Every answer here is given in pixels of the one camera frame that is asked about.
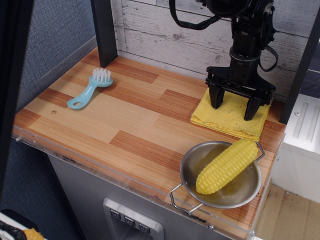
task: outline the screw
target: screw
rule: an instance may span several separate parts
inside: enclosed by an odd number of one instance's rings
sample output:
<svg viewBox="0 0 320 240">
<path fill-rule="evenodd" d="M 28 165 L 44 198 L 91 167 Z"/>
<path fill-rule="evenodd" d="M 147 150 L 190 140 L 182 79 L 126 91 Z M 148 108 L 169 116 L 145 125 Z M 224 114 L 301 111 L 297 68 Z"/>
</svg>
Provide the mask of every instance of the screw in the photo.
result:
<svg viewBox="0 0 320 240">
<path fill-rule="evenodd" d="M 256 231 L 255 230 L 252 230 L 251 232 L 251 237 L 255 237 L 256 236 Z"/>
</svg>

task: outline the metal pan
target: metal pan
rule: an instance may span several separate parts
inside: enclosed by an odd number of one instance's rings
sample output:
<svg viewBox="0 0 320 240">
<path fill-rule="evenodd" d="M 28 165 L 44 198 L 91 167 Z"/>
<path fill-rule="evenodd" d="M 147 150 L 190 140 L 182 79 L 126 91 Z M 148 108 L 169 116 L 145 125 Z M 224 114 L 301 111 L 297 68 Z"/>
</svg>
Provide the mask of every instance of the metal pan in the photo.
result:
<svg viewBox="0 0 320 240">
<path fill-rule="evenodd" d="M 215 157 L 227 149 L 231 143 L 225 141 L 207 141 L 191 148 L 183 157 L 180 165 L 180 177 L 182 182 L 170 191 L 172 205 L 190 214 L 202 205 L 219 209 L 232 209 L 250 202 L 259 192 L 262 175 L 257 162 L 265 155 L 262 146 L 256 142 L 262 155 L 247 166 L 235 179 L 229 182 L 219 191 L 203 195 L 196 191 L 196 180 L 199 173 Z M 173 192 L 184 185 L 186 190 L 199 202 L 198 206 L 191 210 L 179 207 L 175 204 Z"/>
</svg>

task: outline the yellow cloth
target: yellow cloth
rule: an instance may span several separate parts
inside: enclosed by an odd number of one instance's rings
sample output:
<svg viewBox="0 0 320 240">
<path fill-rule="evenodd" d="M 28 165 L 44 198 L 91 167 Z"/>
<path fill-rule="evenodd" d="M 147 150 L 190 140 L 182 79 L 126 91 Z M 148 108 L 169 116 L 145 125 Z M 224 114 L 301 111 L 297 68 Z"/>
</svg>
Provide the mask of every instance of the yellow cloth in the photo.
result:
<svg viewBox="0 0 320 240">
<path fill-rule="evenodd" d="M 190 121 L 241 139 L 259 141 L 271 104 L 260 106 L 254 117 L 246 121 L 247 102 L 248 98 L 226 91 L 222 104 L 214 109 L 208 88 Z"/>
</svg>

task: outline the control panel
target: control panel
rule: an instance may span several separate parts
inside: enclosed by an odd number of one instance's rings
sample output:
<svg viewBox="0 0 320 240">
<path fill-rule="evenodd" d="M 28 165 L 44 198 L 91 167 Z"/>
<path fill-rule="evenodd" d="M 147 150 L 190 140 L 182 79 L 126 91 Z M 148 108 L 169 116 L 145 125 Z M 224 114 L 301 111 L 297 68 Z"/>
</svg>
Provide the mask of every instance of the control panel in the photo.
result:
<svg viewBox="0 0 320 240">
<path fill-rule="evenodd" d="M 104 199 L 103 209 L 114 240 L 135 239 L 141 234 L 144 239 L 164 240 L 164 227 L 159 222 L 110 198 Z"/>
</svg>

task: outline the white bristles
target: white bristles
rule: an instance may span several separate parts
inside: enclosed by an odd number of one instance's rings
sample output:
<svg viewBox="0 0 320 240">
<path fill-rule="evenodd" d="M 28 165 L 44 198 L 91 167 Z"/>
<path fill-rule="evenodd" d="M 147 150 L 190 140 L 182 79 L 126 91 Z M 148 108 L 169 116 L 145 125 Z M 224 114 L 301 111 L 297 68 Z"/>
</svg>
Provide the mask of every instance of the white bristles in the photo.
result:
<svg viewBox="0 0 320 240">
<path fill-rule="evenodd" d="M 106 82 L 107 81 L 107 69 L 103 70 L 103 81 Z"/>
<path fill-rule="evenodd" d="M 110 81 L 110 77 L 111 77 L 111 72 L 108 70 L 107 71 L 107 80 Z"/>
<path fill-rule="evenodd" d="M 92 78 L 99 82 L 107 82 L 110 80 L 111 72 L 107 69 L 96 68 L 93 70 Z"/>
</svg>

